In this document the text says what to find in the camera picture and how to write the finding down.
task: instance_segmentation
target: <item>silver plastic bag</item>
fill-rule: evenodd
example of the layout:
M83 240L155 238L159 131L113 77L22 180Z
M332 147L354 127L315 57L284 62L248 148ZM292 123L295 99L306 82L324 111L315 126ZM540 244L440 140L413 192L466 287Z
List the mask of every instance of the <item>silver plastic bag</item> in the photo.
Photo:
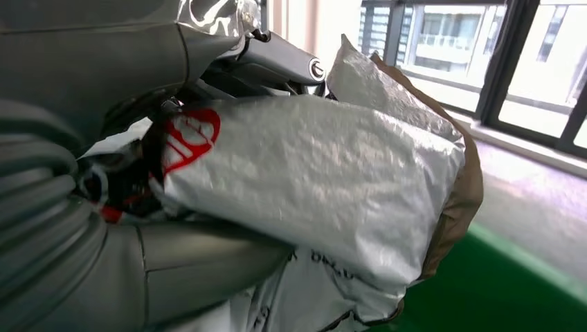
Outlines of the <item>silver plastic bag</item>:
M193 210L408 285L463 161L382 112L315 98L217 101L168 124L165 193Z

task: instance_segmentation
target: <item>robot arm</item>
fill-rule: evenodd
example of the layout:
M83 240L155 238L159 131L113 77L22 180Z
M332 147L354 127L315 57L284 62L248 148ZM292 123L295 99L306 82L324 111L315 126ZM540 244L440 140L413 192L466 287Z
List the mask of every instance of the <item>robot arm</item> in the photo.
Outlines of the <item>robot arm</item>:
M243 39L178 25L177 1L107 3L0 5L0 325L7 331L139 330L257 284L291 250L227 223L107 225L71 194L75 159L95 141L145 116L231 49L241 53ZM274 62L255 65L263 52L250 54L222 61L278 73L265 81L291 80Z

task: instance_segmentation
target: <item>window frame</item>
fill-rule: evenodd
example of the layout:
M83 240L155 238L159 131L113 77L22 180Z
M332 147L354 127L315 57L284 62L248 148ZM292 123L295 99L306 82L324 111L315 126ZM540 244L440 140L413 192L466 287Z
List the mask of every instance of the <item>window frame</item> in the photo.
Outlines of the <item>window frame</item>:
M550 3L543 0L543 5L564 6L566 3ZM459 107L440 103L444 108L472 117L484 127L502 131L512 136L529 140L539 145L556 149L558 151L572 154L587 159L587 149L574 144L575 137L579 132L583 121L587 116L587 84L582 89L575 107L570 112L560 138L532 131L499 120L504 101L506 100L509 85L512 82L514 72L518 65L520 55L525 45L528 33L540 1L526 0L363 0L362 6L389 6L388 32L386 36L386 47L383 52L383 59L388 65L396 66L397 51L399 47L401 23L404 18L406 6L416 5L506 5L502 26L497 36L494 53L491 56L485 73L485 83L479 91L479 101L475 111L472 113ZM434 82L434 77L423 75L425 80Z

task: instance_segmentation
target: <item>package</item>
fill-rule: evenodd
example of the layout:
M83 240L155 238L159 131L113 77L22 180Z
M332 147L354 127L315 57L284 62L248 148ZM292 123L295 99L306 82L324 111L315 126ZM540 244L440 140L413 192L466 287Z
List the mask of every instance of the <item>package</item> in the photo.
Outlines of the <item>package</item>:
M400 83L436 114L450 121L462 134L466 147L464 151L464 167L458 174L453 191L442 209L442 214L438 220L438 225L432 236L428 253L422 266L420 279L426 279L434 276L442 259L446 257L455 243L465 236L473 217L475 217L483 202L483 175L479 153L471 134L447 114L436 100L416 89L399 69L386 65L378 55L374 54L371 60L380 71Z
M391 116L419 127L426 124L426 130L465 150L465 165L440 215L420 279L433 276L455 242L467 233L483 200L482 172L473 138L437 101L417 90L399 69L387 66L376 54L368 59L354 49L345 35L327 83L337 100L380 110L393 104L396 107L387 110Z

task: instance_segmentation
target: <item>white wall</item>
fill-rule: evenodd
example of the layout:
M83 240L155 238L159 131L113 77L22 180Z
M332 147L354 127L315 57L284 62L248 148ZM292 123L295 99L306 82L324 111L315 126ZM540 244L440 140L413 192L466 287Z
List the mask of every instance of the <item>white wall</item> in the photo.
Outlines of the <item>white wall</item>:
M268 0L269 30L315 54L330 68L341 34L359 38L361 0Z

